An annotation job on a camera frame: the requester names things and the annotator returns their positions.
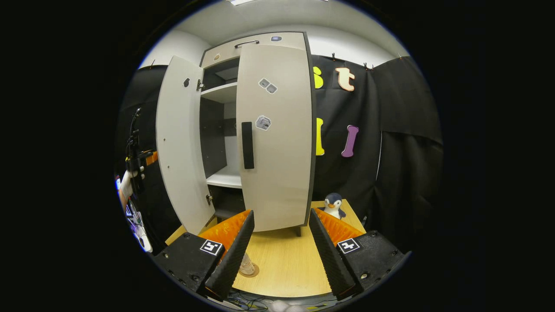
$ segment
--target white robotic hand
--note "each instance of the white robotic hand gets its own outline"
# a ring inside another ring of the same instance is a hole
[[[140,167],[140,171],[143,172],[144,171],[144,167],[141,166]],[[125,174],[123,175],[123,179],[122,179],[122,184],[120,186],[120,189],[122,190],[123,196],[125,198],[129,198],[132,194],[133,194],[133,186],[131,185],[131,178],[134,178],[137,176],[137,172],[134,171],[133,173],[129,172],[129,171],[125,171]]]
[[[309,310],[301,305],[290,305],[282,300],[275,300],[268,306],[270,312],[308,312]]]

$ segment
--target letter cutout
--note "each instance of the letter cutout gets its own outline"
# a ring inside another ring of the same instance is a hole
[[[355,90],[355,87],[352,86],[349,82],[350,79],[355,79],[355,75],[351,74],[351,71],[346,67],[339,67],[335,69],[336,72],[339,73],[338,81],[339,86],[347,91]]]
[[[347,143],[345,143],[345,149],[341,152],[341,156],[352,157],[354,155],[352,150],[353,147],[355,147],[356,134],[359,132],[359,128],[354,125],[349,125],[347,127],[347,131],[349,132],[347,136]]]
[[[320,77],[322,71],[316,66],[314,66],[312,70],[314,71],[314,88],[320,89],[324,85],[324,80]]]
[[[322,135],[321,128],[324,121],[321,118],[316,118],[316,156],[324,155],[324,149],[322,148]]]

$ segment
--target cabinet handle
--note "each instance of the cabinet handle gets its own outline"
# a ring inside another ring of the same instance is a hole
[[[247,41],[247,42],[243,42],[243,43],[236,44],[236,45],[235,45],[235,48],[237,49],[237,48],[239,48],[239,46],[242,45],[242,44],[245,44],[245,43],[252,43],[252,42],[254,42],[254,44],[259,44],[259,43],[260,43],[260,41],[258,41],[258,40]]]
[[[254,169],[252,122],[241,123],[241,135],[243,138],[243,164],[245,169]]]

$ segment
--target ceiling light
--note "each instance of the ceiling light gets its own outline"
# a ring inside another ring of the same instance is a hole
[[[234,6],[238,6],[240,4],[243,3],[247,3],[247,2],[252,2],[254,0],[228,0],[231,4],[233,4]]]

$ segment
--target open cabinet door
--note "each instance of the open cabinet door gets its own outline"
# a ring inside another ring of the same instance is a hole
[[[255,232],[303,225],[313,145],[306,51],[262,44],[242,49],[236,113],[245,206],[254,211]]]
[[[202,68],[174,56],[164,75],[156,111],[158,161],[168,197],[185,229],[198,235],[214,214],[200,151]]]

